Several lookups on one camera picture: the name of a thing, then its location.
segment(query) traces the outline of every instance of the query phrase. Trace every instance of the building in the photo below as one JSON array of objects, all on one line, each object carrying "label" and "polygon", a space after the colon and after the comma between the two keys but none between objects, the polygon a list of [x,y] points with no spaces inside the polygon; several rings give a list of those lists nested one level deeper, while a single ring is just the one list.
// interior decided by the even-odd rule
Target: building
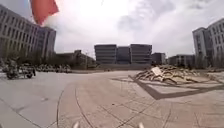
[{"label": "building", "polygon": [[75,50],[71,53],[57,53],[55,59],[59,65],[68,64],[72,68],[78,69],[90,68],[95,66],[96,62],[92,57],[82,54],[81,50]]},{"label": "building", "polygon": [[56,31],[40,27],[0,5],[0,58],[54,53]]},{"label": "building", "polygon": [[166,54],[165,53],[153,53],[152,54],[152,61],[155,62],[157,65],[166,64]]},{"label": "building", "polygon": [[213,65],[213,43],[210,31],[199,28],[193,31],[193,38],[198,67]]},{"label": "building", "polygon": [[132,64],[151,64],[152,45],[131,44],[130,53]]},{"label": "building", "polygon": [[208,27],[213,43],[213,60],[216,67],[224,67],[224,18]]},{"label": "building", "polygon": [[117,60],[117,45],[95,45],[95,55],[99,64],[115,64]]},{"label": "building", "polygon": [[195,67],[195,56],[178,54],[168,58],[168,64],[173,66],[182,66],[185,68]]},{"label": "building", "polygon": [[117,64],[130,64],[131,56],[130,56],[130,47],[118,47],[117,48]]},{"label": "building", "polygon": [[224,67],[224,18],[193,31],[193,37],[196,60],[202,59],[206,66]]}]

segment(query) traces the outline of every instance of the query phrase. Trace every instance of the sky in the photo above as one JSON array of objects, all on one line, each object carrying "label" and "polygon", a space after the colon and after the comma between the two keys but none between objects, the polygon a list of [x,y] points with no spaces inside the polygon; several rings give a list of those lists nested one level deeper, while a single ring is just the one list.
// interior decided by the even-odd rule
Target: sky
[{"label": "sky", "polygon": [[[29,0],[0,3],[33,21]],[[56,0],[59,12],[45,21],[57,31],[56,52],[95,44],[152,44],[153,52],[193,54],[192,31],[224,17],[224,0]]]}]

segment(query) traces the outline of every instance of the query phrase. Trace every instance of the office building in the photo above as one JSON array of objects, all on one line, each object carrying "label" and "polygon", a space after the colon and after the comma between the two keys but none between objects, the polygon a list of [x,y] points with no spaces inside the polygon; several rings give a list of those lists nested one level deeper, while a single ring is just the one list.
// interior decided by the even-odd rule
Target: office building
[{"label": "office building", "polygon": [[100,64],[151,64],[152,45],[95,45],[96,61]]},{"label": "office building", "polygon": [[197,64],[202,67],[213,65],[213,43],[210,31],[199,28],[193,31],[193,38]]},{"label": "office building", "polygon": [[185,68],[195,67],[195,56],[178,54],[168,58],[168,64],[173,66],[182,66]]},{"label": "office building", "polygon": [[153,53],[152,54],[152,61],[157,65],[166,64],[166,54],[165,53]]},{"label": "office building", "polygon": [[54,53],[55,37],[53,29],[40,27],[0,5],[0,58],[38,52],[47,59]]},{"label": "office building", "polygon": [[115,64],[117,60],[117,45],[95,45],[95,55],[99,64]]},{"label": "office building", "polygon": [[223,59],[224,53],[224,19],[221,19],[208,27],[215,59]]},{"label": "office building", "polygon": [[224,67],[224,18],[193,31],[193,37],[196,60],[201,59],[206,66]]},{"label": "office building", "polygon": [[131,44],[130,53],[132,64],[151,64],[152,45]]},{"label": "office building", "polygon": [[118,47],[117,48],[117,64],[130,64],[131,56],[130,56],[130,47]]}]

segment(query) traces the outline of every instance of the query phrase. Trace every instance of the red flag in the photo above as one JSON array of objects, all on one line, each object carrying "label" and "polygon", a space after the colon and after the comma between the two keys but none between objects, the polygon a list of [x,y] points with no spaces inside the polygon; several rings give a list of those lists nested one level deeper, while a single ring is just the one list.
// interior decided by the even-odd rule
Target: red flag
[{"label": "red flag", "polygon": [[40,25],[48,16],[58,12],[55,0],[31,0],[31,7],[34,20]]}]

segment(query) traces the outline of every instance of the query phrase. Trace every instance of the paved ground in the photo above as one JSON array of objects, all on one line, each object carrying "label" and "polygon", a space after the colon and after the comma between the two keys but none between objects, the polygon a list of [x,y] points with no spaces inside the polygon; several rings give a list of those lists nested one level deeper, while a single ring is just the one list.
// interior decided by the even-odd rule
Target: paved ground
[{"label": "paved ground", "polygon": [[[135,73],[43,73],[13,81],[0,77],[0,124],[135,128],[142,122],[146,128],[224,128],[222,83],[167,86],[128,77]],[[215,75],[224,78],[224,73]]]},{"label": "paved ground", "polygon": [[7,80],[0,74],[0,124],[3,128],[56,128],[61,92],[82,75],[39,73],[33,79]]},{"label": "paved ground", "polygon": [[128,74],[133,72],[99,73],[67,86],[59,103],[59,128],[75,122],[82,128],[136,128],[140,122],[146,128],[224,128],[222,83],[167,86]]}]

